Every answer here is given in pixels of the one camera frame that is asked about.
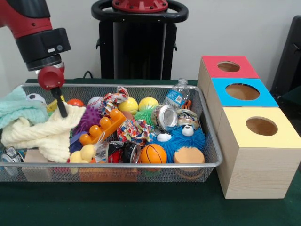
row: light green towel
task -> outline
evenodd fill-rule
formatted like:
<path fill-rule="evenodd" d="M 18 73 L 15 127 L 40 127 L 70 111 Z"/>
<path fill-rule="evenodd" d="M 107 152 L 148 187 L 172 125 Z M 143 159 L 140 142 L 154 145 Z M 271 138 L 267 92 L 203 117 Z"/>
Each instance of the light green towel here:
<path fill-rule="evenodd" d="M 12 121 L 24 117 L 33 125 L 48 120 L 46 107 L 37 100 L 27 100 L 22 86 L 0 99 L 0 129 Z"/>

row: black cable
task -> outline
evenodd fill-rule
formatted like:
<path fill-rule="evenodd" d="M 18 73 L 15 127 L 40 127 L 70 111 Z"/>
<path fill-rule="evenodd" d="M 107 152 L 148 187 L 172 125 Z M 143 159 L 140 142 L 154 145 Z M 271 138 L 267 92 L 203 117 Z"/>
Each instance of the black cable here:
<path fill-rule="evenodd" d="M 91 77 L 91 79 L 93 79 L 93 75 L 92 75 L 92 73 L 90 72 L 90 71 L 86 71 L 85 73 L 84 73 L 84 79 L 86 78 L 86 75 L 87 74 L 90 74 L 90 77 Z"/>

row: white wall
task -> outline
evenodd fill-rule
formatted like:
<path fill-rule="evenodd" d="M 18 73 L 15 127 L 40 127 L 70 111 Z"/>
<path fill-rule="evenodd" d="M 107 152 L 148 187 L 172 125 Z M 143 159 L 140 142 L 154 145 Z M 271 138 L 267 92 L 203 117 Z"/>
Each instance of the white wall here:
<path fill-rule="evenodd" d="M 72 48 L 62 53 L 66 78 L 86 70 L 100 77 L 98 21 L 90 13 L 95 1 L 47 0 L 53 27 L 66 28 Z M 173 79 L 196 79 L 201 55 L 245 55 L 271 86 L 292 18 L 301 13 L 300 0 L 179 1 L 190 15 L 177 25 Z M 26 70 L 9 29 L 0 29 L 0 95 L 35 76 Z"/>

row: wooden box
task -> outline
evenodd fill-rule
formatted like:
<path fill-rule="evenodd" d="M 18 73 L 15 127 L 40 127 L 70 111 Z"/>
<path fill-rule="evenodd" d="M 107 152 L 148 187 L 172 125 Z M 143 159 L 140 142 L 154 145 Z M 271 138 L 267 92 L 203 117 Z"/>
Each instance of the wooden box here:
<path fill-rule="evenodd" d="M 137 168 L 79 168 L 82 182 L 135 182 Z"/>
<path fill-rule="evenodd" d="M 49 161 L 39 152 L 38 149 L 29 149 L 24 159 L 25 163 L 48 163 Z M 48 167 L 22 167 L 22 172 L 27 181 L 49 182 L 51 181 L 51 168 Z"/>
<path fill-rule="evenodd" d="M 256 71 L 245 56 L 202 56 L 198 87 L 207 100 L 212 78 L 258 79 Z"/>
<path fill-rule="evenodd" d="M 278 107 L 260 79 L 212 79 L 207 106 L 217 132 L 222 107 Z"/>
<path fill-rule="evenodd" d="M 224 107 L 218 138 L 225 198 L 285 197 L 301 161 L 301 139 L 279 108 Z"/>

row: wire mesh basket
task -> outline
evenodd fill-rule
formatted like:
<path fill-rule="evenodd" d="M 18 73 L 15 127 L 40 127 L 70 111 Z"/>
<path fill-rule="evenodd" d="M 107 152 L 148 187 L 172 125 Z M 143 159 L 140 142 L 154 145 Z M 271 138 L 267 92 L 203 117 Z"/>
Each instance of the wire mesh basket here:
<path fill-rule="evenodd" d="M 163 102 L 172 86 L 122 85 L 130 97 L 139 102 L 145 97 L 153 97 Z M 25 84 L 26 94 L 38 93 L 47 103 L 53 101 L 50 92 L 38 84 Z M 200 118 L 206 135 L 203 164 L 130 164 L 130 163 L 10 163 L 0 162 L 0 181 L 48 181 L 48 182 L 205 182 L 210 173 L 222 162 L 222 153 L 215 135 L 212 121 L 202 92 L 195 86 L 188 86 L 191 110 Z M 78 98 L 85 104 L 95 96 L 115 93 L 117 85 L 65 84 L 62 88 L 65 100 Z M 113 134 L 108 140 L 117 140 Z"/>

